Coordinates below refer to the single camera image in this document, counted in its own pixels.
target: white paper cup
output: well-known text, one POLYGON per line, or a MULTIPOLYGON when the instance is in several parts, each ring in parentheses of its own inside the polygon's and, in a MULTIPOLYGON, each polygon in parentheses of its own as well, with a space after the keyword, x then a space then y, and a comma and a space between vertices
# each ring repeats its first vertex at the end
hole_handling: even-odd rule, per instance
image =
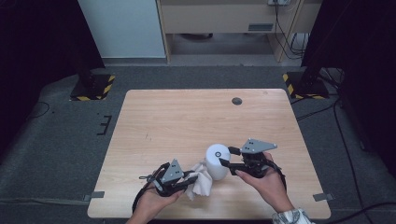
POLYGON ((219 158, 229 161, 231 158, 230 150, 222 144, 210 146, 206 151, 205 161, 207 172, 213 180, 221 180, 229 172, 229 168, 221 165, 219 158))

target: human hand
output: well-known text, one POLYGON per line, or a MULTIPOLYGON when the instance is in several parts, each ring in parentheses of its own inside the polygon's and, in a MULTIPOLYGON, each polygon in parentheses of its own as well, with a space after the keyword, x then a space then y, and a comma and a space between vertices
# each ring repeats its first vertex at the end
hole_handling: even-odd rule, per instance
MULTIPOLYGON (((274 161, 271 154, 263 152, 267 160, 274 161)), ((236 174, 247 184, 257 190, 262 198, 270 204, 277 213, 294 209, 280 175, 269 167, 263 178, 256 178, 243 171, 236 170, 236 174)))
POLYGON ((128 220, 127 224, 146 224, 155 218, 166 206, 177 201, 184 193, 180 190, 169 197, 160 196, 155 188, 149 187, 142 195, 136 210, 128 220))

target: white cloth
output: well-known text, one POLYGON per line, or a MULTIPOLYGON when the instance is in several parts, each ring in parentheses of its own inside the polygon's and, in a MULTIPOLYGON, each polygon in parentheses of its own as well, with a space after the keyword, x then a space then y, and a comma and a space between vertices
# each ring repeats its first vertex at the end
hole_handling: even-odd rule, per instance
POLYGON ((284 213, 273 214, 274 224, 315 224, 311 222, 304 209, 293 209, 284 213))
POLYGON ((209 196, 210 190, 212 189, 212 177, 207 172, 206 162, 202 160, 192 166, 190 173, 186 178, 198 176, 195 183, 190 184, 186 189, 186 194, 189 196, 190 200, 194 200, 195 195, 209 196))

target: wooden table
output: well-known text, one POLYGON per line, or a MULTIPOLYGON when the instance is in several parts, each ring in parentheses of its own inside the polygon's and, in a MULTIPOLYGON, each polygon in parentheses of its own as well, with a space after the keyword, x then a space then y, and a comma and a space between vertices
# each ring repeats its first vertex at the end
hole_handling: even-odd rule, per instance
MULTIPOLYGON (((128 91, 95 191, 90 217, 130 217, 137 192, 161 164, 178 159, 183 171, 203 160, 209 146, 241 147, 248 138, 276 143, 269 152, 286 175, 288 194, 311 218, 330 217, 304 139, 283 90, 128 91), (241 105, 234 105, 238 97, 241 105)), ((241 162, 232 156, 232 162, 241 162)), ((215 181, 210 196, 183 195, 162 219, 267 219, 275 211, 238 176, 215 181)))

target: wall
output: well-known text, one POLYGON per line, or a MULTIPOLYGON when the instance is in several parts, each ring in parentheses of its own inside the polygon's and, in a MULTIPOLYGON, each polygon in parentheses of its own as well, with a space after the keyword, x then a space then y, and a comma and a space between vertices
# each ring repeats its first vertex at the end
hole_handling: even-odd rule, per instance
POLYGON ((102 58, 165 58, 155 0, 78 0, 102 58))

